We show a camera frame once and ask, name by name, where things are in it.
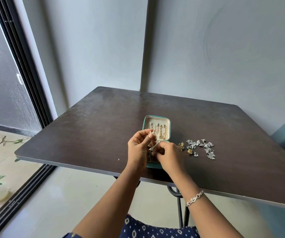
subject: wall stain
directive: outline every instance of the wall stain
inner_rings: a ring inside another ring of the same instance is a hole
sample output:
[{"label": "wall stain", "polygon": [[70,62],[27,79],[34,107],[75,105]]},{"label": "wall stain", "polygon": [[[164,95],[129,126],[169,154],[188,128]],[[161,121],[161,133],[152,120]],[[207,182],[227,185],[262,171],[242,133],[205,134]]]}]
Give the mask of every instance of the wall stain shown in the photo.
[{"label": "wall stain", "polygon": [[214,22],[221,15],[223,9],[224,9],[224,7],[220,7],[217,10],[217,12],[212,17],[212,19],[210,20],[210,22],[209,22],[209,24],[208,24],[208,26],[206,27],[206,30],[205,30],[204,39],[203,39],[203,55],[204,55],[204,60],[205,60],[206,65],[211,64],[211,59],[210,59],[210,56],[208,54],[208,36],[210,34],[210,30],[211,30]]}]

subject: white floor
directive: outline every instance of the white floor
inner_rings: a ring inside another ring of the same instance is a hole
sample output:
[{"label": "white floor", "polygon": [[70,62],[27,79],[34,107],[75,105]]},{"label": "white floor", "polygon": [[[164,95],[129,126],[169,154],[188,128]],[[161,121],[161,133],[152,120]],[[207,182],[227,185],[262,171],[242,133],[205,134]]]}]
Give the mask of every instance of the white floor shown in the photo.
[{"label": "white floor", "polygon": [[[23,135],[12,134],[8,132],[0,131],[0,142],[2,137],[6,136],[6,140],[15,141],[18,139],[29,138]],[[0,144],[0,175],[5,177],[0,182],[9,188],[10,193],[8,199],[14,194],[33,174],[36,172],[42,164],[28,162],[20,160],[15,162],[16,156],[15,150],[18,149],[22,143],[7,142],[5,146]],[[0,207],[8,200],[0,202]]]},{"label": "white floor", "polygon": [[[0,232],[0,238],[62,237],[114,181],[112,176],[57,168]],[[215,195],[208,197],[245,238],[273,237],[253,203]],[[154,226],[179,226],[177,200],[166,186],[141,182],[129,213]]]}]

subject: right hand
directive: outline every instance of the right hand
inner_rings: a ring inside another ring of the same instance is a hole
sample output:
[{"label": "right hand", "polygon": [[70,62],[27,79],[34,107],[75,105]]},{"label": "right hand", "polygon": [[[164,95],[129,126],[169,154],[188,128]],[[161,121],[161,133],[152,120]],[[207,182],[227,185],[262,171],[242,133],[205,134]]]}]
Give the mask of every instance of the right hand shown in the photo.
[{"label": "right hand", "polygon": [[182,150],[174,143],[160,142],[154,147],[152,156],[157,158],[171,179],[175,175],[186,173]]}]

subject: jewelry box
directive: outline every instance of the jewelry box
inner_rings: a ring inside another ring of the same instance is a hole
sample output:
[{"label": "jewelry box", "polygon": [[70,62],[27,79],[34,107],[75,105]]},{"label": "jewelry box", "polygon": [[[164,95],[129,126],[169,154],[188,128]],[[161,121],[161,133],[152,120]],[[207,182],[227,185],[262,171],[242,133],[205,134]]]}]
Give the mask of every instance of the jewelry box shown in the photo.
[{"label": "jewelry box", "polygon": [[161,141],[169,142],[171,134],[171,122],[168,118],[147,115],[144,119],[142,129],[152,128],[153,134],[156,135],[156,144],[152,146],[147,155],[147,167],[148,168],[159,168],[162,169],[161,164],[151,156],[153,148]]}]

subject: dark wooden tabletop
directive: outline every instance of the dark wooden tabletop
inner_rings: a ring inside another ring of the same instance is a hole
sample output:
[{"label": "dark wooden tabletop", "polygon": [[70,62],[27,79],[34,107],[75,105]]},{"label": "dark wooden tabletop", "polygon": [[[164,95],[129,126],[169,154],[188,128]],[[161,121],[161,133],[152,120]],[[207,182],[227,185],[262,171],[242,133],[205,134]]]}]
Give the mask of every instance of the dark wooden tabletop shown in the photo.
[{"label": "dark wooden tabletop", "polygon": [[[118,176],[127,142],[146,115],[171,121],[173,143],[206,139],[215,160],[197,147],[186,169],[206,192],[285,207],[285,151],[243,110],[232,104],[98,87],[21,146],[22,160]],[[141,178],[171,185],[162,169]]]}]

